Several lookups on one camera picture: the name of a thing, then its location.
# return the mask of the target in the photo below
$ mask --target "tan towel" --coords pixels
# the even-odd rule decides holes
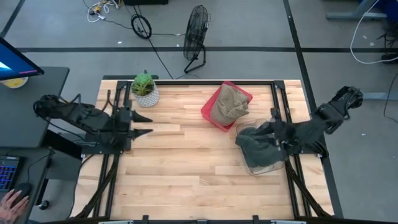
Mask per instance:
[[[228,126],[248,114],[249,98],[239,90],[222,84],[221,92],[214,103],[210,117],[222,126]]]

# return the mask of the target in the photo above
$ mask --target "green plant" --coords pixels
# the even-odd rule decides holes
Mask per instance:
[[[134,79],[131,91],[137,96],[146,96],[154,89],[152,75],[140,73]]]

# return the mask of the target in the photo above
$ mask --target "black desk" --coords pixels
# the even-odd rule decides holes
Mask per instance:
[[[33,103],[43,95],[59,96],[69,68],[42,67],[44,75],[30,77],[28,82],[11,89],[0,85],[0,146],[39,147],[47,130],[47,122],[36,117]]]
[[[16,185],[27,181],[27,169],[50,151],[41,147],[48,124],[36,117],[33,103],[43,95],[57,95],[62,92],[69,68],[42,67],[44,75],[30,77],[28,82],[18,88],[9,89],[0,85],[0,155],[23,157]],[[29,194],[29,204],[16,223],[26,223],[32,207],[36,204],[49,168],[50,156],[32,165],[29,183],[33,188]]]

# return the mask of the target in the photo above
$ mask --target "white cable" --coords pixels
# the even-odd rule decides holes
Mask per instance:
[[[101,4],[102,2],[103,2],[103,0],[101,0],[99,3],[96,3],[96,4],[92,5],[92,6],[90,6],[90,7],[87,9],[87,21],[88,21],[88,22],[94,23],[94,22],[97,22],[98,20],[100,20],[100,17],[98,17],[96,20],[91,21],[91,20],[90,20],[90,11],[91,11],[91,8],[93,8],[93,7],[95,7],[95,6],[99,5],[99,4]],[[104,3],[104,5],[101,7],[101,9],[103,8],[104,11],[105,11],[105,13],[107,13],[107,14],[109,13],[109,7],[108,7],[108,5],[112,6],[113,4],[110,3],[110,2],[107,2],[107,3]]]
[[[358,31],[359,25],[361,24],[362,20],[365,18],[365,15],[366,15],[366,14],[367,14],[379,1],[380,1],[380,0],[377,0],[377,1],[372,5],[372,7],[370,7],[370,9],[369,9],[368,11],[366,11],[366,12],[362,15],[362,18],[359,20],[358,25],[357,25],[356,28],[355,28],[354,36],[353,36],[353,39],[352,39],[352,41],[351,41],[351,44],[349,45],[349,49],[350,49],[350,51],[351,51],[351,54],[352,54],[353,57],[355,58],[355,60],[356,60],[357,62],[362,63],[362,64],[365,64],[365,65],[371,65],[371,64],[380,63],[380,62],[392,62],[393,60],[397,60],[397,59],[398,59],[398,57],[396,57],[396,58],[389,59],[389,60],[378,60],[378,61],[376,61],[376,62],[363,62],[363,61],[359,60],[358,58],[356,58],[356,57],[355,57],[355,54],[354,54],[354,52],[353,52],[353,43],[354,43],[356,31]]]

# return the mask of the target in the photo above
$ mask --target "computer mouse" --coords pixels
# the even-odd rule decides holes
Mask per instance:
[[[15,206],[18,202],[20,202],[25,196],[29,195],[30,190],[32,189],[32,185],[30,183],[21,183],[18,184],[14,188],[14,192],[17,193],[18,191],[21,191],[21,194],[15,199],[15,201],[12,203],[11,208]]]

